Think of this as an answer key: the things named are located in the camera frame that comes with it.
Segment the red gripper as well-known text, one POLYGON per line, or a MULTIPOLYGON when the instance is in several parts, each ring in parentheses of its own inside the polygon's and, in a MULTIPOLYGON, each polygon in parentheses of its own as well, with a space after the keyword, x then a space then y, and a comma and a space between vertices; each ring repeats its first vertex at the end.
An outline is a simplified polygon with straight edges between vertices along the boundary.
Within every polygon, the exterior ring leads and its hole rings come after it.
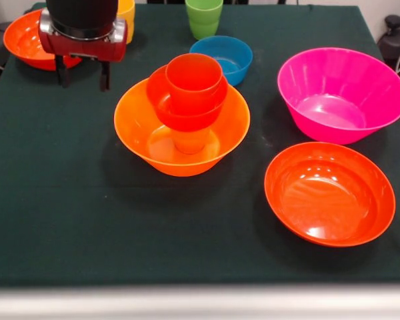
POLYGON ((43 49, 55 55, 58 83, 68 88, 69 76, 63 56, 93 58, 101 61, 100 90, 110 90, 110 62, 121 61, 126 52, 127 23, 116 18, 111 32, 97 39, 78 39, 60 32, 53 24, 47 8, 41 10, 39 18, 39 38, 43 49))

